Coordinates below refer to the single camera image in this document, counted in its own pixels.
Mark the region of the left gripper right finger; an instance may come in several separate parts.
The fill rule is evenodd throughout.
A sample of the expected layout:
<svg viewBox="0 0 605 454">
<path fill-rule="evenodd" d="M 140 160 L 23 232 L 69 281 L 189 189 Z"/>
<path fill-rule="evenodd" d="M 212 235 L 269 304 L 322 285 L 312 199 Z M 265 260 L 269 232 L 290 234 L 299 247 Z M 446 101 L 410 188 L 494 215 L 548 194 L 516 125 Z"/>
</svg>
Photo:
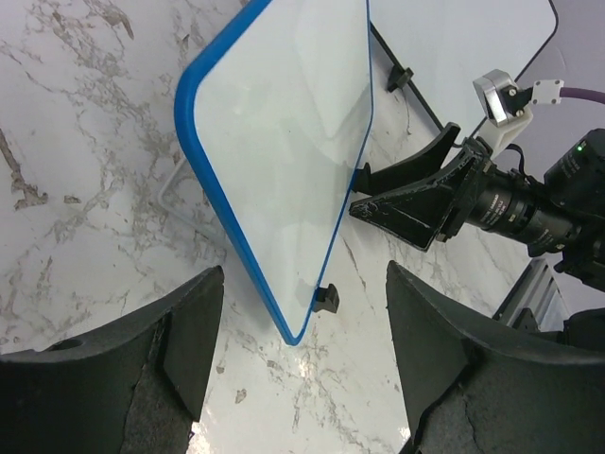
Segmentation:
<svg viewBox="0 0 605 454">
<path fill-rule="evenodd" d="M 576 313 L 560 331 L 527 331 L 395 262 L 386 293 L 410 430 L 404 452 L 603 451 L 602 310 Z"/>
</svg>

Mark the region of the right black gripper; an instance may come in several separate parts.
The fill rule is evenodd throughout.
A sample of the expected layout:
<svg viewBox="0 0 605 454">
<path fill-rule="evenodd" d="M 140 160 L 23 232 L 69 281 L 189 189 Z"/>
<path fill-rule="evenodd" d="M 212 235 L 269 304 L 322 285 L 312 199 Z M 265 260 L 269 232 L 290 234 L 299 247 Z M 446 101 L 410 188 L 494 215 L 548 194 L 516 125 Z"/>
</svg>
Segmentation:
<svg viewBox="0 0 605 454">
<path fill-rule="evenodd" d="M 372 171 L 372 193 L 349 214 L 420 251 L 458 234 L 464 222 L 527 246 L 531 258 L 562 255 L 554 269 L 583 284 L 604 282 L 604 130 L 588 131 L 540 182 L 519 168 L 493 168 L 492 150 L 465 141 L 449 122 L 426 147 Z"/>
</svg>

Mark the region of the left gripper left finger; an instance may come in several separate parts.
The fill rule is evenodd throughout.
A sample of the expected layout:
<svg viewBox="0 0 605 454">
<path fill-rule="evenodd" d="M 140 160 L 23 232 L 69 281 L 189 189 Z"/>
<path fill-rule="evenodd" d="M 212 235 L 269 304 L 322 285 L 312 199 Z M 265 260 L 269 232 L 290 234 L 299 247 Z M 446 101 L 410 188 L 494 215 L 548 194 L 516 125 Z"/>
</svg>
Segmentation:
<svg viewBox="0 0 605 454">
<path fill-rule="evenodd" d="M 42 350 L 1 357 L 5 453 L 183 453 L 202 412 L 221 267 Z"/>
</svg>

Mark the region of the small blue-framed whiteboard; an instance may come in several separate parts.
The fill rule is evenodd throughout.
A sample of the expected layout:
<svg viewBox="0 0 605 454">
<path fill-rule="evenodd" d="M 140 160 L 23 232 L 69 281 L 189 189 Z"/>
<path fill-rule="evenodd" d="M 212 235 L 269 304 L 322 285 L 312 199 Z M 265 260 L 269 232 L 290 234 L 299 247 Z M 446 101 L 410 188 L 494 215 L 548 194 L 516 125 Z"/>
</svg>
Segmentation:
<svg viewBox="0 0 605 454">
<path fill-rule="evenodd" d="M 318 299 L 373 118 L 365 1 L 251 1 L 181 75 L 181 149 L 284 341 Z"/>
</svg>

